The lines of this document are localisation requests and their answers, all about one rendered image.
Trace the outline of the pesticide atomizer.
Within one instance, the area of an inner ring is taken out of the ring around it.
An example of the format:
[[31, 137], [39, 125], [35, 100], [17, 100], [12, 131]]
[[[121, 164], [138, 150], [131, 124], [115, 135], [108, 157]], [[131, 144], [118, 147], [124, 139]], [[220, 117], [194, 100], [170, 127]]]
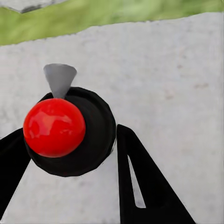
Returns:
[[117, 126], [109, 104], [97, 93], [71, 87], [76, 69], [59, 63], [43, 67], [51, 92], [26, 115], [27, 152], [50, 175], [82, 176], [110, 155]]

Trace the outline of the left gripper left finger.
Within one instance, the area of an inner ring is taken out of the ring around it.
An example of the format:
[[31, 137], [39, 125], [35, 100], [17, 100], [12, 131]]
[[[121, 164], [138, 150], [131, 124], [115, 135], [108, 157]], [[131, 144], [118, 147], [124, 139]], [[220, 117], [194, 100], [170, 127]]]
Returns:
[[24, 141], [23, 127], [0, 140], [0, 220], [30, 159]]

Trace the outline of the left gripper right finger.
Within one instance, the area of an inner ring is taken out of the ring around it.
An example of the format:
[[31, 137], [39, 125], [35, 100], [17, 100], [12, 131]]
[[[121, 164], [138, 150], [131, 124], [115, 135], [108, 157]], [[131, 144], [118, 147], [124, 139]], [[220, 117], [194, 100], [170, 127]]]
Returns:
[[[117, 125], [120, 224], [196, 224], [134, 131]], [[146, 208], [135, 205], [128, 155]]]

